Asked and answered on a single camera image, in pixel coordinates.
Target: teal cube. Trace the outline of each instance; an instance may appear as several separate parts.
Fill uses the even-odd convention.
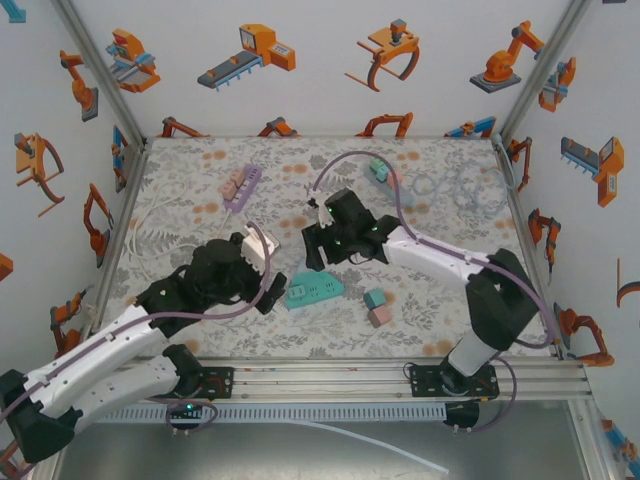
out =
[[[376,288],[374,290],[369,290],[364,294],[364,303],[367,305],[369,310],[373,310],[374,308],[378,308],[387,303],[387,299],[384,296],[384,292],[381,288]]]
[[[373,170],[373,173],[378,173],[380,167],[384,167],[385,164],[379,158],[372,158],[371,163],[369,163],[369,167]]]
[[[302,285],[294,285],[289,289],[289,298],[295,300],[296,298],[302,298],[306,294],[306,291]]]
[[[382,165],[376,172],[376,178],[379,182],[386,182],[387,175],[389,175],[389,173],[391,173],[389,172],[389,168],[386,165]]]

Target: purple toy block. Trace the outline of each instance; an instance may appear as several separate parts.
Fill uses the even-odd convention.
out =
[[[382,305],[378,308],[370,310],[367,314],[367,318],[371,322],[373,328],[378,328],[391,321],[391,312],[386,305]]]
[[[244,176],[245,181],[242,186],[238,189],[238,193],[236,196],[231,199],[225,200],[222,202],[224,208],[227,210],[231,210],[232,213],[238,213],[242,210],[244,205],[249,200],[249,196],[253,193],[253,190],[256,188],[256,185],[260,181],[260,177],[262,176],[262,169],[257,165],[245,165],[244,166]]]

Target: teal toy piece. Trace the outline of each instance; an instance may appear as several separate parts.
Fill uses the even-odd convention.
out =
[[[296,300],[298,298],[302,298],[307,294],[306,290],[302,285],[296,285],[289,289],[289,298],[292,300]]]
[[[372,158],[371,162],[369,163],[369,167],[371,167],[371,170],[373,170],[374,173],[378,173],[378,169],[384,166],[384,162],[379,158]]]
[[[306,307],[344,293],[344,285],[327,272],[301,272],[291,281],[285,307]]]
[[[389,167],[387,167],[386,165],[383,165],[376,171],[376,178],[378,179],[379,182],[386,182],[387,175],[390,175],[390,174],[391,172],[389,171]]]
[[[364,176],[367,180],[369,180],[376,187],[382,190],[384,194],[387,197],[389,197],[389,199],[392,200],[395,204],[395,201],[396,201],[395,190],[391,188],[387,182],[379,181],[378,178],[376,177],[376,174],[373,173],[373,171],[368,165],[364,168]],[[409,190],[404,188],[402,185],[400,185],[399,190],[400,190],[400,205],[403,207],[413,207],[415,204],[415,199],[413,198],[413,195],[411,194],[411,192],[409,192]]]
[[[387,303],[387,298],[384,296],[384,291],[381,288],[369,290],[364,294],[363,299],[369,310],[381,307]]]

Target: metal frame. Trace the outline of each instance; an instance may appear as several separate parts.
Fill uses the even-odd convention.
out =
[[[535,103],[536,97],[549,78],[549,74],[555,71],[562,49],[567,45],[592,3],[593,0],[571,0],[504,122],[501,135],[505,145],[509,145],[529,108]]]
[[[593,0],[571,0],[567,10],[547,43],[534,71],[526,82],[522,93],[507,117],[502,137],[506,143],[511,140],[515,130],[524,119],[526,112],[535,101],[535,97],[544,86],[548,72],[552,70],[561,50],[575,31]],[[106,309],[106,303],[113,275],[124,245],[126,226],[135,205],[147,155],[141,151],[145,139],[142,132],[124,102],[121,92],[109,74],[106,64],[100,56],[89,32],[78,16],[72,0],[51,0],[65,28],[77,44],[83,59],[91,69],[104,95],[115,110],[123,129],[136,146],[137,155],[127,188],[127,198],[120,213],[118,228],[113,245],[108,252],[105,273],[98,289],[96,304],[99,322],[85,324],[83,339],[91,330],[99,328]],[[508,159],[497,155],[503,172]],[[526,234],[526,222],[517,196],[509,196],[516,229],[529,273],[538,292],[549,298],[544,282],[535,267],[531,252],[533,245]],[[518,377],[517,400],[567,400],[569,414],[573,420],[577,446],[583,455],[585,470],[590,478],[616,478],[615,465],[603,436],[598,434],[599,415],[595,407],[584,367],[576,361],[559,362],[553,357],[515,357],[509,359]],[[292,360],[292,359],[203,359],[207,366],[233,366],[236,370],[234,394],[228,403],[338,403],[338,402],[397,402],[399,404],[414,401],[409,381],[403,375],[403,366],[407,361],[419,364],[438,364],[439,358],[415,359],[347,359],[347,360]],[[501,365],[496,366],[501,395],[506,400],[512,393],[509,372]],[[32,472],[32,480],[52,480],[59,476],[64,452],[47,459]]]

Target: green block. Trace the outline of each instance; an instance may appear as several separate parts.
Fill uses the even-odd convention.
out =
[[[385,165],[382,162],[382,160],[380,160],[379,158],[372,158],[371,163],[369,163],[369,166],[371,167],[371,170],[373,170],[373,173],[378,173],[378,170],[380,169],[380,167]]]
[[[387,298],[384,296],[384,291],[381,288],[369,290],[364,294],[363,299],[369,310],[381,307],[387,303]]]

